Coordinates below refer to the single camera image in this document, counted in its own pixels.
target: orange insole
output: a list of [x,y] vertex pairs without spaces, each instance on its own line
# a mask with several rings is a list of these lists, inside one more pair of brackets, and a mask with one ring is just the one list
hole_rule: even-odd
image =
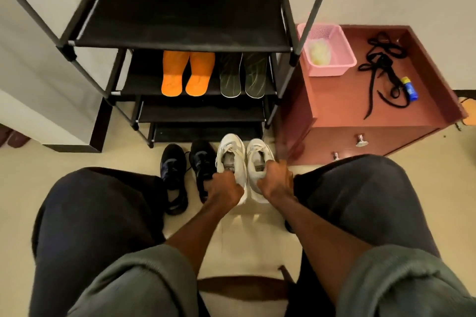
[[176,97],[182,93],[182,74],[187,66],[190,52],[164,51],[162,94],[167,97]]
[[192,67],[192,75],[188,80],[185,91],[188,95],[199,97],[207,91],[208,82],[215,66],[215,53],[191,52],[190,66]]
[[468,113],[468,117],[463,119],[465,125],[476,125],[476,101],[474,99],[466,99],[461,105]]

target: black baseboard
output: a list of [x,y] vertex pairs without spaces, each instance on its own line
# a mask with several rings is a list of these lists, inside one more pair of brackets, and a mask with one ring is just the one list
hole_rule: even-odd
[[454,90],[456,96],[458,98],[471,98],[471,99],[476,99],[476,90],[471,90],[471,89],[457,89]]
[[103,99],[89,145],[44,144],[44,146],[63,153],[100,153],[102,152],[106,133],[108,132],[111,113],[112,107]]

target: dark pants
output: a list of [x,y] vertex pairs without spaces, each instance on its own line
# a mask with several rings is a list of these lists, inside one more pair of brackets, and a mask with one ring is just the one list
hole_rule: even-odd
[[[386,158],[349,158],[296,176],[295,195],[371,244],[400,244],[438,255],[405,172]],[[35,221],[30,316],[63,317],[112,262],[162,243],[166,203],[162,180],[154,176],[87,168],[61,178]],[[317,308],[319,314],[335,314],[303,254],[287,315],[314,315]],[[201,298],[199,310],[201,317],[208,314]]]

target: person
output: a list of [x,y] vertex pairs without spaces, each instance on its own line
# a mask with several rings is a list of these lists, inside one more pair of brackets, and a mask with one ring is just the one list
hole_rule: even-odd
[[[201,211],[165,240],[159,177],[86,168],[61,178],[35,222],[30,316],[207,316],[197,274],[243,189],[204,181]],[[476,316],[440,259],[404,170],[365,155],[293,177],[268,161],[258,181],[303,246],[286,316]]]

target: black shoe rack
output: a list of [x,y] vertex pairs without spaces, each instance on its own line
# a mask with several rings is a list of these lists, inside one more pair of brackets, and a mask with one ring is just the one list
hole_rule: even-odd
[[[61,38],[26,0],[17,1],[151,148],[155,142],[220,141],[227,133],[238,134],[243,140],[261,138],[263,124],[265,128],[271,125],[322,3],[315,1],[298,40],[289,0],[82,0]],[[79,47],[118,49],[105,90],[76,61],[75,48]],[[216,66],[203,96],[185,92],[189,65],[182,78],[182,94],[162,95],[164,50],[216,54]],[[129,52],[132,59],[127,80],[122,90],[117,90]],[[239,97],[221,95],[218,60],[220,53],[231,52],[268,55],[263,98],[247,96],[244,75]],[[279,63],[277,53],[281,53]],[[117,106],[119,101],[135,102],[131,117]],[[147,136],[139,131],[139,123],[150,123]]]

